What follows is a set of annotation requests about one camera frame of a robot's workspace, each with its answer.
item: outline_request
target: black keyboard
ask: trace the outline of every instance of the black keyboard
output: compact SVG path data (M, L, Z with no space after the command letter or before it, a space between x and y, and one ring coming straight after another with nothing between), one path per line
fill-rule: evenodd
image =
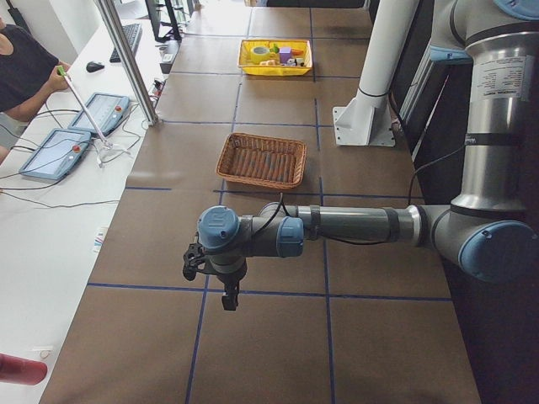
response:
M138 48L138 44L141 41L142 37L142 25L139 23L129 24L124 25L122 28L124 29L124 34L127 38L127 42L129 43L129 47L131 48L133 55L135 55L136 48ZM118 51L116 49L112 51L112 55L110 55L109 61L110 63L118 63L121 61L120 55L118 55Z

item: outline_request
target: black t-shirt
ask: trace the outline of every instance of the black t-shirt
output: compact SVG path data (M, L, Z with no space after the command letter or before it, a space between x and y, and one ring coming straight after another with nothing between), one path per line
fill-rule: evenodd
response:
M6 111L39 91L58 58L17 25L7 25L0 34L13 44L13 54L0 55L0 111Z

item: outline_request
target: purple block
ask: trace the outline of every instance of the purple block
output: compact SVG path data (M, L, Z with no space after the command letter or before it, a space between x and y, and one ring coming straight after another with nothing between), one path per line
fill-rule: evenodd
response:
M282 64L286 64L288 59L292 58L292 48L290 46L283 46L279 48L279 61Z

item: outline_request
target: yellow basket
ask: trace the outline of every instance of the yellow basket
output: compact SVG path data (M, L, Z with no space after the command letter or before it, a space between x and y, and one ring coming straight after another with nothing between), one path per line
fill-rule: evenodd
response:
M232 133L217 164L217 175L227 181L274 189L302 183L307 145L276 137Z
M273 45L280 48L290 46L294 50L302 51L298 57L303 58L304 66L261 66L251 61L253 48L257 46L271 48ZM308 40L242 40L237 65L247 74L257 76L301 76L312 69L311 44Z

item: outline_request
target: brown wicker basket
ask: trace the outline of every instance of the brown wicker basket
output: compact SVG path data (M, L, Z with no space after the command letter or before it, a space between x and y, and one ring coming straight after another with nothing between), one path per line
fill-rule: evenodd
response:
M227 181L291 189L302 183L306 158L302 141L232 133L216 171Z

